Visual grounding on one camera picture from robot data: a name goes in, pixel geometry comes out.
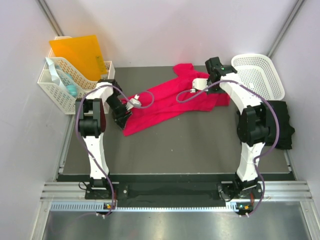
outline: floor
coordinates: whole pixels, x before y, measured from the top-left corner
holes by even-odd
[[[114,212],[103,220],[94,213],[50,212],[43,240],[70,239],[311,240],[311,236],[299,202],[265,202],[250,218],[238,218],[233,212]]]
[[[204,66],[196,69],[206,71]],[[171,66],[124,67],[115,72],[128,96],[176,77]],[[240,163],[233,103],[211,112],[187,112],[127,137],[108,114],[103,141],[112,174],[234,173]],[[263,173],[287,173],[284,152],[276,149],[262,158],[259,169]],[[63,174],[89,173],[88,155],[72,133]]]

